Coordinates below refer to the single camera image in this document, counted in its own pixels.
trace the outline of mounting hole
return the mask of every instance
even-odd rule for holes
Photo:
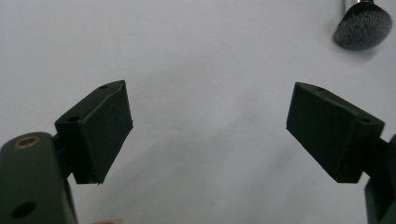
[[[26,217],[35,211],[36,205],[34,202],[23,203],[20,206],[16,207],[14,211],[12,211],[11,216],[13,218],[21,218]]]
[[[74,117],[71,117],[70,119],[68,119],[67,121],[69,121],[69,122],[76,122],[76,121],[78,121],[79,120],[79,116],[74,116]]]
[[[24,138],[21,138],[20,140],[18,140],[15,144],[14,147],[15,148],[26,148],[26,147],[32,147],[35,144],[37,144],[40,141],[40,137],[39,136],[27,136]]]

